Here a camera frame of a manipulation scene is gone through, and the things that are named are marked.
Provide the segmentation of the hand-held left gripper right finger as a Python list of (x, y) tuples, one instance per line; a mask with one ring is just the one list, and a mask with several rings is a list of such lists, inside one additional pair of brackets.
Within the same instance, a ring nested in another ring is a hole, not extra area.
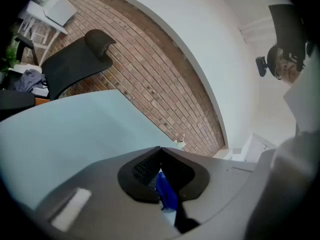
[(186, 217), (204, 224), (240, 191), (256, 164), (161, 148), (161, 169)]

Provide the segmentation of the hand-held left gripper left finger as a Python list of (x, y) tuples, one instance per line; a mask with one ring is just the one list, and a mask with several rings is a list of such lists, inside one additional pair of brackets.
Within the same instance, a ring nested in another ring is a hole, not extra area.
[(171, 240), (180, 232), (164, 217), (155, 178), (160, 147), (96, 161), (54, 188), (37, 215), (64, 240)]

